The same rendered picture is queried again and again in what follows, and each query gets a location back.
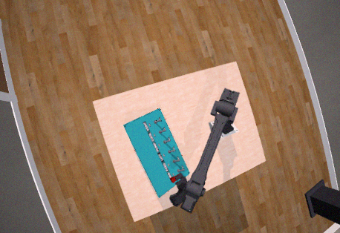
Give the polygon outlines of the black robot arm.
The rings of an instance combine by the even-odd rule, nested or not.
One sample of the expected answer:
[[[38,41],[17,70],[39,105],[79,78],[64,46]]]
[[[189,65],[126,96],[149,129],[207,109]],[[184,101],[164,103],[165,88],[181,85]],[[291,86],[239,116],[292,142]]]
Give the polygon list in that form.
[[[173,206],[178,207],[182,203],[182,209],[192,213],[199,197],[203,197],[203,194],[206,191],[204,185],[206,183],[207,172],[218,146],[221,134],[228,134],[234,130],[234,127],[231,124],[233,124],[238,112],[238,108],[235,106],[239,95],[240,92],[224,88],[219,101],[215,100],[210,113],[210,115],[215,116],[215,121],[200,158],[200,162],[187,184],[181,183],[177,187],[179,192],[170,195],[169,200]],[[219,114],[217,114],[217,112]]]

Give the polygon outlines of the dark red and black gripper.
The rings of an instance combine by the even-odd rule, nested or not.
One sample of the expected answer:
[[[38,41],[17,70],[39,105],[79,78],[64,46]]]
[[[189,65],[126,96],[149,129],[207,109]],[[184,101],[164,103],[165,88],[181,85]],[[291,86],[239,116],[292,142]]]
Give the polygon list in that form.
[[[180,179],[180,180],[179,180]],[[178,175],[171,177],[170,180],[172,181],[172,183],[174,183],[175,181],[177,181],[175,184],[178,187],[181,183],[187,183],[187,179],[182,175],[182,173],[179,173]],[[179,180],[179,181],[178,181]]]

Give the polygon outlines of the teal control panel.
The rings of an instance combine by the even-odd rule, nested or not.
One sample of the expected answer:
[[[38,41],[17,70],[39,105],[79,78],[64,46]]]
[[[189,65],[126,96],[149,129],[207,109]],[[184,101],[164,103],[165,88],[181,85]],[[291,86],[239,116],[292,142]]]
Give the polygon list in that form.
[[[176,185],[171,177],[190,174],[160,108],[123,127],[159,198]]]

